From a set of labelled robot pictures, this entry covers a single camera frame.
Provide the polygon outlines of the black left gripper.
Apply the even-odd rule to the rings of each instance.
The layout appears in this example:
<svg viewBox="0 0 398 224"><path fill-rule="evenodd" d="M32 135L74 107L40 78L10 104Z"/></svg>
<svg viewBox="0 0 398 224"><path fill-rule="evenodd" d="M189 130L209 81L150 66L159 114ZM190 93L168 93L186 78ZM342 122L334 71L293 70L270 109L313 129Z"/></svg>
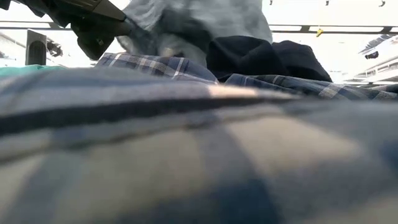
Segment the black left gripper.
<svg viewBox="0 0 398 224"><path fill-rule="evenodd" d="M85 55L98 60L112 44L115 37L128 35L131 26L126 16L109 0L20 0L36 16L48 15L56 24L66 27L72 23L78 46ZM87 14L97 14L110 20L80 20Z"/></svg>

